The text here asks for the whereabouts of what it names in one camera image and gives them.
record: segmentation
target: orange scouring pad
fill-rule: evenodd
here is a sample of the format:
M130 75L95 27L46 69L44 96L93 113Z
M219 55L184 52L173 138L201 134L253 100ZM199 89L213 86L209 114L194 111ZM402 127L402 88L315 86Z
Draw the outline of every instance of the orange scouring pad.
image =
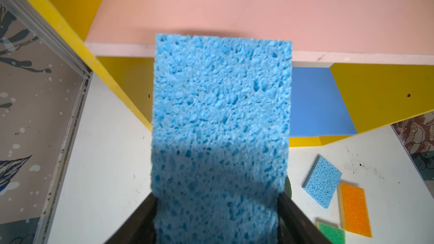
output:
M372 237L365 190L348 184L338 185L339 212L343 230Z

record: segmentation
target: sponge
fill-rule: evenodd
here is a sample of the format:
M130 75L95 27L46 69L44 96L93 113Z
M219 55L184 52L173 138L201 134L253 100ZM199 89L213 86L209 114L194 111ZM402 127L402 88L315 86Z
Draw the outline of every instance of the sponge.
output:
M303 189L323 208L328 208L342 173L325 158L319 156L313 165Z
M348 184L338 186L339 213L343 230L372 237L365 190Z
M291 42L157 35L156 43L157 243L277 243Z
M345 244L345 231L317 221L316 227L332 244Z

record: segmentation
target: small blue sponge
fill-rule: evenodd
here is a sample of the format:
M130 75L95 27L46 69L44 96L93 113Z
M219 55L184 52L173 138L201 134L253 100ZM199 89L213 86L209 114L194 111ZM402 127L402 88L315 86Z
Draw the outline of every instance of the small blue sponge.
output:
M327 209L341 180L342 173L319 156L313 165L303 189L323 208Z
M157 35L157 243L277 243L291 42Z

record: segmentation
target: white surface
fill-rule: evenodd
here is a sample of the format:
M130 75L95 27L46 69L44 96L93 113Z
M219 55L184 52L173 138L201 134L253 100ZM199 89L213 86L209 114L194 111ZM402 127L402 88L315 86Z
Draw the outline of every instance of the white surface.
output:
M110 237L151 191L150 148L151 133L94 75L48 242ZM366 192L373 238L347 233L347 243L433 243L434 199L390 127L290 148L293 200L312 222L340 226L336 193L323 209L301 188L318 154Z
M105 242L151 192L151 133L93 75L48 243Z
M107 44L85 42L95 56L102 57L154 57L155 45ZM293 67L330 67L334 62L371 63L371 64L406 64L434 65L434 56L375 54L375 53L342 53L302 51L292 52Z
M324 209L301 188L317 155L342 172L341 181L365 189L372 238L347 232L346 243L434 243L434 200L391 127L322 147L290 148L292 199L312 222L340 227L337 193Z

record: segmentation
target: metal frame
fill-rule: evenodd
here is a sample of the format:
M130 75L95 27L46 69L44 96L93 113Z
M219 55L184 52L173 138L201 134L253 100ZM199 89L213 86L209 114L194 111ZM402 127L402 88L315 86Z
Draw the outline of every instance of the metal frame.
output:
M33 243L47 243L52 227L52 221L59 201L60 191L65 178L66 169L73 148L75 136L87 97L87 88L91 80L92 71L73 49L52 29L52 27L40 16L26 0L0 0L8 11L13 13L20 22L27 26L39 39L54 51L65 63L68 64L82 78L80 91L75 100L73 114L68 123L62 149L59 152L57 166L53 172L48 194L44 201L41 217L36 230Z

